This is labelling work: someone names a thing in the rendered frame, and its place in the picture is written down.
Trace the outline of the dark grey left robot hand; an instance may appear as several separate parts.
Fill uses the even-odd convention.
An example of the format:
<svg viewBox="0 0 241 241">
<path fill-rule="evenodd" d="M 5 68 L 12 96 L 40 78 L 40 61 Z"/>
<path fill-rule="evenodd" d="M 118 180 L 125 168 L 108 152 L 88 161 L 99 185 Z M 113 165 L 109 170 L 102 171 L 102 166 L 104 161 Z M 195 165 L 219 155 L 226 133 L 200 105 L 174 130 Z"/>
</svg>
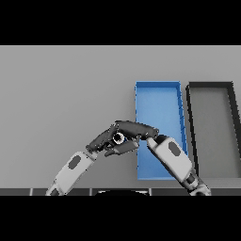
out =
<svg viewBox="0 0 241 241">
<path fill-rule="evenodd" d="M 118 126 L 112 124 L 107 130 L 99 134 L 93 139 L 87 146 L 86 149 L 89 153 L 96 153 L 106 150 L 105 156 L 114 154 L 114 147 L 116 144 L 113 141 L 113 136 L 117 133 Z"/>
</svg>

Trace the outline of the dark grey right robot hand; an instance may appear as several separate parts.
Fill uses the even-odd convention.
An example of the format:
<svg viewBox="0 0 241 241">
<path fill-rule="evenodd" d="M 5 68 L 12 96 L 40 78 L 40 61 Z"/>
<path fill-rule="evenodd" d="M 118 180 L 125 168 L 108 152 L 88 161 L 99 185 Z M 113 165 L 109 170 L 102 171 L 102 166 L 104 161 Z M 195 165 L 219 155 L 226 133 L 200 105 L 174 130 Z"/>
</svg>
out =
<svg viewBox="0 0 241 241">
<path fill-rule="evenodd" d="M 116 155 L 122 155 L 124 153 L 136 150 L 139 147 L 140 140 L 147 140 L 149 137 L 157 138 L 159 130 L 151 127 L 150 125 L 132 122 L 128 120 L 116 120 L 115 124 L 118 126 L 117 132 L 123 133 L 128 141 L 114 147 Z"/>
</svg>

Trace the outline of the blue pipe with pale ring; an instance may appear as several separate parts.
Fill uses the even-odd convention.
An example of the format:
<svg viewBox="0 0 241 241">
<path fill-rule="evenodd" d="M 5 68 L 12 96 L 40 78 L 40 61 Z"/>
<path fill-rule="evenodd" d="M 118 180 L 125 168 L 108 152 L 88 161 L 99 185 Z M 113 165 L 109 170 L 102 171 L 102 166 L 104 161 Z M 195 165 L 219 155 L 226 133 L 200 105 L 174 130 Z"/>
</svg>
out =
<svg viewBox="0 0 241 241">
<path fill-rule="evenodd" d="M 113 141 L 117 144 L 117 145 L 121 145 L 125 142 L 128 141 L 128 138 L 120 132 L 117 132 L 114 136 L 113 136 Z"/>
</svg>

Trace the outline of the blue bin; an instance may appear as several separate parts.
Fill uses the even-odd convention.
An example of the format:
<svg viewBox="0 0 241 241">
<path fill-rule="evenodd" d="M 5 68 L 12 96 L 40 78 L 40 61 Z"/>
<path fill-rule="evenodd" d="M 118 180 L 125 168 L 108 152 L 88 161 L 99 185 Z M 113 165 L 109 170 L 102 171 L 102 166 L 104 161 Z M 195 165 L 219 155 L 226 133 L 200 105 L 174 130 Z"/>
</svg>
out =
<svg viewBox="0 0 241 241">
<path fill-rule="evenodd" d="M 188 154 L 183 96 L 179 81 L 136 81 L 136 122 L 158 128 L 173 137 Z M 141 181 L 173 180 L 149 151 L 146 141 L 137 150 L 137 178 Z"/>
</svg>

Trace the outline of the dark grey bin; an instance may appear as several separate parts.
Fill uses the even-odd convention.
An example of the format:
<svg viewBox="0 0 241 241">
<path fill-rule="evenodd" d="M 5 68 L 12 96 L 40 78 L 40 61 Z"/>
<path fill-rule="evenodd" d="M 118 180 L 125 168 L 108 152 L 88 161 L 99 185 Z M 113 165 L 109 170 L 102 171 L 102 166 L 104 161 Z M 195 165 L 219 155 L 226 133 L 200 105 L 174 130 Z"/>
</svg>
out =
<svg viewBox="0 0 241 241">
<path fill-rule="evenodd" d="M 241 178 L 241 122 L 233 82 L 190 82 L 187 111 L 202 178 Z"/>
</svg>

